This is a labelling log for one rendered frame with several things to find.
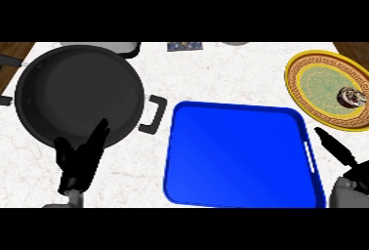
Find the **brown wooden board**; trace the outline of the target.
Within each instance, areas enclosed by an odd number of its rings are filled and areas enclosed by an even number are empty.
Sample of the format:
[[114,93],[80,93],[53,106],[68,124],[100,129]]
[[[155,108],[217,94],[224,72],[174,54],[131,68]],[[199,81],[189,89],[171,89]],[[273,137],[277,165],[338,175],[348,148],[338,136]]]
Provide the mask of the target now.
[[0,94],[29,54],[32,42],[0,42]]
[[369,70],[369,42],[335,42],[338,53]]

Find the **black frying pan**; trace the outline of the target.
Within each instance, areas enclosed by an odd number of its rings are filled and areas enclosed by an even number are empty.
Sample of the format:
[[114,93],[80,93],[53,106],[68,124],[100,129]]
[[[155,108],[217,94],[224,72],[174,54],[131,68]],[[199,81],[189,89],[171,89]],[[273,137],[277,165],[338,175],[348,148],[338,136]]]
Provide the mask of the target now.
[[71,146],[89,139],[108,120],[105,146],[114,146],[137,130],[153,134],[167,99],[145,94],[143,82],[127,60],[91,45],[59,47],[32,62],[22,62],[13,97],[0,95],[0,105],[13,105],[25,129],[47,146],[65,138]]

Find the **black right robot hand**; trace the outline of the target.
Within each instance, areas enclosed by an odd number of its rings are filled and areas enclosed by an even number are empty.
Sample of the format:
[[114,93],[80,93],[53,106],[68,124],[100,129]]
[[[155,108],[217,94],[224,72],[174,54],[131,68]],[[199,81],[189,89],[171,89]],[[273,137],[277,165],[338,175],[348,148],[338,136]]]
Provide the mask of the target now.
[[319,127],[314,128],[323,148],[350,170],[342,176],[356,182],[354,190],[369,195],[369,160],[357,163],[351,151],[334,136]]

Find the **blue plastic tray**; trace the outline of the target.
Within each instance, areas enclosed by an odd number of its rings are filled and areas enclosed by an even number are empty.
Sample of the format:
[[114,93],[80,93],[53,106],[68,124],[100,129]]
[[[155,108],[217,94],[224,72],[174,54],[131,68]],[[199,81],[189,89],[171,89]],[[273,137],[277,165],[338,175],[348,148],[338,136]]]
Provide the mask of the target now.
[[173,110],[162,191],[184,205],[323,208],[303,116],[288,107],[182,102]]

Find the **yellow patterned plate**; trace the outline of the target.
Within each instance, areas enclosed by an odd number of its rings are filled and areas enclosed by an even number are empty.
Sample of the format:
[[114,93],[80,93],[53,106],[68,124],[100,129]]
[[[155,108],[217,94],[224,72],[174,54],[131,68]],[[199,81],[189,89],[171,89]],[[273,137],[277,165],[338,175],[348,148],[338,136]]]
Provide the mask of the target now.
[[[329,51],[304,51],[288,61],[283,80],[297,105],[320,123],[350,132],[369,130],[369,71],[357,62]],[[363,94],[363,105],[341,104],[345,87]]]

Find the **dark blue patterned box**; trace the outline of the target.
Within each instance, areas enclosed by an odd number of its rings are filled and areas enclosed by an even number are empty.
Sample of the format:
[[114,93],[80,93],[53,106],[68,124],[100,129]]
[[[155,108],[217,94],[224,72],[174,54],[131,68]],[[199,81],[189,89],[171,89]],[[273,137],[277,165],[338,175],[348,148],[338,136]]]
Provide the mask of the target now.
[[168,42],[167,43],[167,51],[177,52],[177,51],[193,51],[202,50],[204,45],[201,42]]

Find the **chocolate cupcake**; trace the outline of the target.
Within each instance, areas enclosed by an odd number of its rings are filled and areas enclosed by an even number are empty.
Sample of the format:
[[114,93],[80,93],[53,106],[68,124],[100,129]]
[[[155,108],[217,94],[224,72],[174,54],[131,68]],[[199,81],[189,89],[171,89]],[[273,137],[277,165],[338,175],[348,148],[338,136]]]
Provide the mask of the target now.
[[366,95],[351,87],[338,90],[338,103],[347,108],[357,108],[366,105]]

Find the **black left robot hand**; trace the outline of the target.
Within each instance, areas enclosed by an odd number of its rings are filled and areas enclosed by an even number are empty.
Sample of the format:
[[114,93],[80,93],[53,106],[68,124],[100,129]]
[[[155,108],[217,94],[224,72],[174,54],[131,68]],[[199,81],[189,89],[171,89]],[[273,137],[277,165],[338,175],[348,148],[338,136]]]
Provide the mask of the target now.
[[108,120],[102,119],[87,142],[78,148],[72,148],[65,138],[55,139],[56,164],[62,170],[58,192],[62,195],[66,195],[72,189],[84,193],[90,188],[108,134]]

